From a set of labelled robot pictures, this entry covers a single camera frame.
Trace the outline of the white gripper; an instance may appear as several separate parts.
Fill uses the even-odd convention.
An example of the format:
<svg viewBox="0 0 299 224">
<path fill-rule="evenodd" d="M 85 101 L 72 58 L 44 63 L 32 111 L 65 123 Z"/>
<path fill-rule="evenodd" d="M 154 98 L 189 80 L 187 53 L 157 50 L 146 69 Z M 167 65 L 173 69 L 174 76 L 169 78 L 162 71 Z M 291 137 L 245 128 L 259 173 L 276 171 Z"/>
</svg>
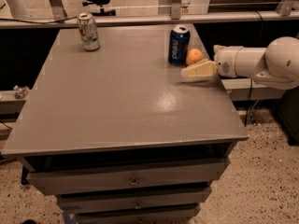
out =
<svg viewBox="0 0 299 224">
<path fill-rule="evenodd" d="M 218 73 L 222 77 L 237 77 L 235 71 L 236 56 L 242 46 L 214 45 L 214 62 L 206 60 L 183 68 L 180 74 L 187 78 L 212 77 Z"/>
</svg>

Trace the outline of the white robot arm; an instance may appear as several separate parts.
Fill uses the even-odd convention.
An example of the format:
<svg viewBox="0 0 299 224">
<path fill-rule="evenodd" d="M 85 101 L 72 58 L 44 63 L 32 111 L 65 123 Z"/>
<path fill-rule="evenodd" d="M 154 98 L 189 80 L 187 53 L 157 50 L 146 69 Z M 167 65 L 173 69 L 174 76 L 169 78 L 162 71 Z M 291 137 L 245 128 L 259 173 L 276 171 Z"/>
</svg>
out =
<svg viewBox="0 0 299 224">
<path fill-rule="evenodd" d="M 214 60 L 204 59 L 181 70 L 186 78 L 248 77 L 278 90 L 299 86 L 299 39 L 283 36 L 266 48 L 215 45 Z"/>
</svg>

